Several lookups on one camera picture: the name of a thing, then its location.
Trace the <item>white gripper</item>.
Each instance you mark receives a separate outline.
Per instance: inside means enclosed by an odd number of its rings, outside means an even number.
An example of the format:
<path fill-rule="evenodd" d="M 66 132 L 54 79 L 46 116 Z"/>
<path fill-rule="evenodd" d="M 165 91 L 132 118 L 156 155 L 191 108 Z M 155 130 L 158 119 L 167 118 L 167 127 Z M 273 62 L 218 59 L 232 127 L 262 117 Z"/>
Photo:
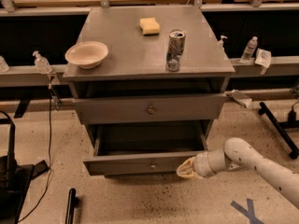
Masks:
<path fill-rule="evenodd" d="M 177 175 L 185 179 L 209 178 L 216 173 L 212 170 L 207 152 L 201 152 L 194 158 L 188 158 L 177 170 Z"/>

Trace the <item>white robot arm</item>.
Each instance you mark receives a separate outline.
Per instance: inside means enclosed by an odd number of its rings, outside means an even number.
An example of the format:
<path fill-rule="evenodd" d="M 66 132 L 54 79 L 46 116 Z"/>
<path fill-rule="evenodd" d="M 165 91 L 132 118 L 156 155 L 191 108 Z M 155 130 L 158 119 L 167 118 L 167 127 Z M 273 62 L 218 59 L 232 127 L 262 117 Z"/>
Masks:
<path fill-rule="evenodd" d="M 299 208 L 299 174 L 267 159 L 251 144 L 238 137 L 228 139 L 222 148 L 201 151 L 188 158 L 177 168 L 176 173 L 182 178 L 200 179 L 239 168 L 254 171 Z"/>

